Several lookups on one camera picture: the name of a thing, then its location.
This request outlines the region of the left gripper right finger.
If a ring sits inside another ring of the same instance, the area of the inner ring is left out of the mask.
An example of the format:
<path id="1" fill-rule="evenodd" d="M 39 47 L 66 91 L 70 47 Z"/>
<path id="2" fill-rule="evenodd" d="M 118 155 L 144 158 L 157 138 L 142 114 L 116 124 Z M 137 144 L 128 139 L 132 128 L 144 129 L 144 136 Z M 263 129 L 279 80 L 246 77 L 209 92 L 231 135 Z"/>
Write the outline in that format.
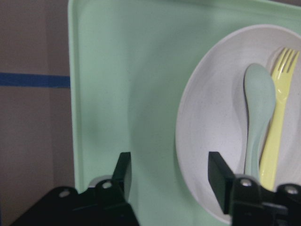
<path id="1" fill-rule="evenodd" d="M 208 181 L 225 215 L 230 214 L 230 193 L 235 175 L 219 152 L 209 152 Z"/>

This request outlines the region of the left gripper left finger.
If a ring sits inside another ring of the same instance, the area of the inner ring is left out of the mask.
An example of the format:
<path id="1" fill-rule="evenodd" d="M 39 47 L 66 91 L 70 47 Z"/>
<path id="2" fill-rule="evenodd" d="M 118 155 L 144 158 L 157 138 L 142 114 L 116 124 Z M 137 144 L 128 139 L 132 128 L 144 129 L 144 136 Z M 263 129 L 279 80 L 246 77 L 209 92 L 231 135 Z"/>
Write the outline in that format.
<path id="1" fill-rule="evenodd" d="M 115 170 L 112 175 L 112 180 L 117 182 L 124 199 L 128 201 L 132 182 L 130 152 L 120 153 Z"/>

